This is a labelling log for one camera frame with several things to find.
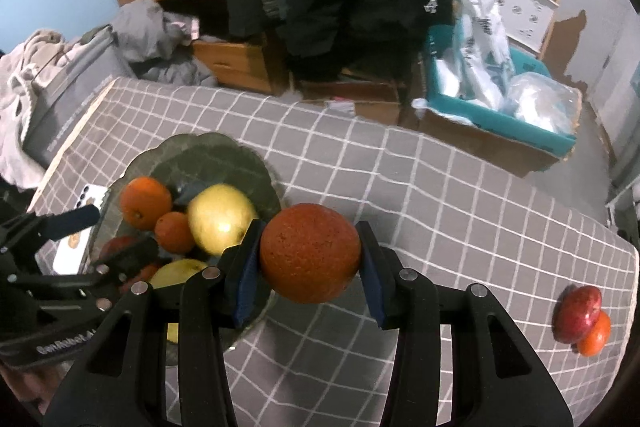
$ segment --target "phone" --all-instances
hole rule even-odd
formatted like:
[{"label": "phone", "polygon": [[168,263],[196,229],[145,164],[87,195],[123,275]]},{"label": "phone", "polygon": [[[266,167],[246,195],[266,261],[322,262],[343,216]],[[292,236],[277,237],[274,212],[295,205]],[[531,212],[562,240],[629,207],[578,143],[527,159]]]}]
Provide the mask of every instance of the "phone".
[{"label": "phone", "polygon": [[[84,204],[92,204],[98,210],[102,210],[104,197],[107,194],[107,187],[87,184],[78,194],[76,208]],[[56,256],[53,259],[53,272],[58,275],[76,275],[80,273],[81,267],[86,261],[88,254],[87,245],[94,227],[73,233],[60,240]]]}]

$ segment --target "gripped orange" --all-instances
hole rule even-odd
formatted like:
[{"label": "gripped orange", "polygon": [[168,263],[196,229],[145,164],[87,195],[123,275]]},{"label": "gripped orange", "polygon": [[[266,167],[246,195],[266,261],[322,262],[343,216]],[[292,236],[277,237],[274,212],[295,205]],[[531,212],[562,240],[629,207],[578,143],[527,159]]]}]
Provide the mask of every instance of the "gripped orange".
[{"label": "gripped orange", "polygon": [[160,217],[154,233],[158,245],[169,253],[185,255],[196,246],[189,228],[189,219],[181,212],[168,212]]},{"label": "gripped orange", "polygon": [[578,352],[584,357],[593,357],[602,351],[611,334],[611,319],[604,310],[600,310],[598,320],[589,334],[578,341]]},{"label": "gripped orange", "polygon": [[277,214],[260,238],[260,268],[277,293],[322,303],[347,288],[360,265],[360,237],[338,212],[300,203]]},{"label": "gripped orange", "polygon": [[130,181],[120,193],[122,219],[139,230],[153,230],[172,206],[169,189],[148,176]]}]

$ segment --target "tablecloth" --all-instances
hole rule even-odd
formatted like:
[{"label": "tablecloth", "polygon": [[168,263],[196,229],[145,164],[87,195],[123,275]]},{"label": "tablecloth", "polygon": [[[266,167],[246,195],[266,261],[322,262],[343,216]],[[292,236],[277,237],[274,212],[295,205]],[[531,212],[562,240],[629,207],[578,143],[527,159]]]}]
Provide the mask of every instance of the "tablecloth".
[{"label": "tablecloth", "polygon": [[[287,203],[322,203],[368,220],[383,245],[434,283],[485,283],[545,363],[576,425],[609,389],[636,306],[635,249],[527,182],[416,132],[247,92],[118,78],[60,150],[33,207],[70,209],[84,184],[111,184],[164,139],[212,130],[261,155]],[[54,252],[41,251],[49,268]],[[551,332],[553,307],[572,283],[601,288],[611,317],[609,343],[590,359]],[[239,425],[377,425],[396,340],[370,317],[358,280],[322,305],[278,298],[225,354]],[[441,365],[438,423],[450,418],[447,328]],[[166,393],[168,418],[179,422],[175,368]]]}]

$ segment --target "teal basket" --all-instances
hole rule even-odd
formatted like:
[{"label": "teal basket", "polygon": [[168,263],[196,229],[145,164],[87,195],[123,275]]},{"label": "teal basket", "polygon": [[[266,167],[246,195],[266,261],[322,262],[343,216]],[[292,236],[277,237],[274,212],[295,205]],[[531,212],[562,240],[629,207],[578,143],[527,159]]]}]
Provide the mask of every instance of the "teal basket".
[{"label": "teal basket", "polygon": [[[432,26],[429,31],[429,36],[424,46],[424,63],[427,77],[425,79],[426,99],[429,102],[429,107],[442,113],[464,116],[480,129],[504,136],[510,140],[526,143],[558,158],[566,156],[574,147],[575,136],[556,134],[513,118],[508,114],[481,107],[440,92],[435,58],[451,47],[452,38],[453,26]],[[515,48],[511,48],[510,52],[516,74],[533,71],[551,78],[549,70],[539,60]]]}]

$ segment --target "yellow fruit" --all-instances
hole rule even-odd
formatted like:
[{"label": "yellow fruit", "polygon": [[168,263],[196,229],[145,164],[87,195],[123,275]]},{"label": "yellow fruit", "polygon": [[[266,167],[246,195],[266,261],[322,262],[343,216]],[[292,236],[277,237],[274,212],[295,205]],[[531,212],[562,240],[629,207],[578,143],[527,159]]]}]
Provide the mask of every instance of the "yellow fruit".
[{"label": "yellow fruit", "polygon": [[[163,288],[185,282],[189,277],[201,272],[207,267],[207,263],[197,259],[180,259],[165,264],[159,269],[149,283],[154,288]],[[178,343],[178,324],[169,323],[166,330],[166,339],[174,344]]]},{"label": "yellow fruit", "polygon": [[221,183],[193,198],[187,216],[196,244],[210,255],[222,255],[226,248],[242,242],[258,214],[240,190]]}]

